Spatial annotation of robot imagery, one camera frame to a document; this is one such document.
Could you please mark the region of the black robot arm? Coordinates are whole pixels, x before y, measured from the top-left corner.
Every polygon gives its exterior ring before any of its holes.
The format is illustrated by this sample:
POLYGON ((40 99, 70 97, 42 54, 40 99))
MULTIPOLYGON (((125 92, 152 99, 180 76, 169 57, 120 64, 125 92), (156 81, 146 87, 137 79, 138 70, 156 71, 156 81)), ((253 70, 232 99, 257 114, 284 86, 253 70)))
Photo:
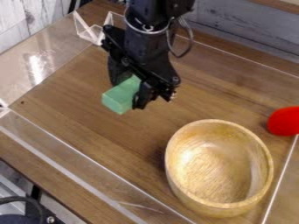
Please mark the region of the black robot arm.
POLYGON ((173 50, 178 28, 192 33, 182 15, 194 0, 124 0, 125 27, 102 26, 101 47, 108 53, 106 69, 112 88, 101 103, 114 113, 144 109, 157 98, 169 101, 181 79, 169 58, 184 52, 173 50))

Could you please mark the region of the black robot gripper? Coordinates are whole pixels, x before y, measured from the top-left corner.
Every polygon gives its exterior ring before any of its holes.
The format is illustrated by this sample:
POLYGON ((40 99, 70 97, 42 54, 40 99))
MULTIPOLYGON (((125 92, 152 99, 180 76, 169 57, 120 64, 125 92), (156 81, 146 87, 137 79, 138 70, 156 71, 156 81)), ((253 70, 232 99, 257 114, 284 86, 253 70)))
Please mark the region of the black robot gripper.
POLYGON ((164 34, 142 34, 130 28, 102 27, 101 47, 108 53, 106 68, 112 86, 133 75, 140 79, 133 96, 133 109, 144 109, 149 101, 173 99, 181 79, 169 60, 164 34))

